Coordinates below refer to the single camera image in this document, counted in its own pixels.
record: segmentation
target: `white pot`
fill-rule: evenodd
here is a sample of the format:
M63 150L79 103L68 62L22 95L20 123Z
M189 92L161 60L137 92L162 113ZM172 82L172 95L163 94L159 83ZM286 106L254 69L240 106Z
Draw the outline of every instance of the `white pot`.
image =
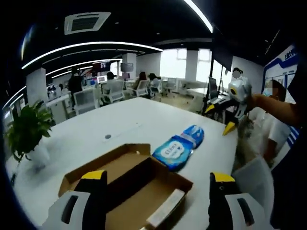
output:
M42 140L36 145L33 151L27 153L27 157L31 159L37 167L46 166L50 160L49 152Z

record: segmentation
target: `table surface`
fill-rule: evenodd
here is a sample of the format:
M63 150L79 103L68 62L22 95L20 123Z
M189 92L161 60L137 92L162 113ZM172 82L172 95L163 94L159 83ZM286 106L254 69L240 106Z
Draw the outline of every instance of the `table surface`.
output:
M60 97L58 97L58 98L56 98L56 99L54 99L54 100L52 100L52 101L46 103L46 106L47 106L47 107L50 107L50 106L52 106L53 104L56 104L56 103L61 102L61 101L64 101L64 100L66 100L66 99L69 99L69 94L60 96Z
M185 214L173 229L203 230L209 225L210 172L230 174L235 159L237 131L222 136L225 125L164 103L135 98L73 117L52 127L44 138L49 164L36 172L31 161L18 167L14 190L26 214L36 225L48 217L57 200L64 174L125 143L150 143L151 154L172 135L196 124L205 137L179 174L194 185L186 198ZM11 176L17 162L10 158Z
M194 96L197 95L197 96L204 97L206 96L207 90L208 88L196 88L196 89L188 89L187 91L192 93Z

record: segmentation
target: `open cardboard box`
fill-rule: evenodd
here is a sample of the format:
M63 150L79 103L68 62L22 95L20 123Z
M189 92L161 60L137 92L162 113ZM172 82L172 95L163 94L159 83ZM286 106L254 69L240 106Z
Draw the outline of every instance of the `open cardboard box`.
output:
M152 230L178 207L193 183L150 155L149 144L125 144L66 174L59 197L90 171L107 171L106 230Z

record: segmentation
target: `air conditioning vent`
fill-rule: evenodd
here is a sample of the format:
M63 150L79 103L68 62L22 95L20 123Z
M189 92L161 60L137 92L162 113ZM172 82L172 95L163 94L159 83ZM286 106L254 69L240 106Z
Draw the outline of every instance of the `air conditioning vent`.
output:
M64 33L70 35L80 32L97 31L111 15L109 12L79 13L65 18Z

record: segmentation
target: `blue wet wipes package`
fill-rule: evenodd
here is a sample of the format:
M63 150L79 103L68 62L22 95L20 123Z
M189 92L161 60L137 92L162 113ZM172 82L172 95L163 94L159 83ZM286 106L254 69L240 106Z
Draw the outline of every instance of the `blue wet wipes package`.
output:
M196 149L202 143L205 133L202 127L192 125L184 130L180 136L191 141L193 143L193 149Z
M173 136L154 151L153 157L165 164L169 170L174 171L187 162L192 149L191 141Z

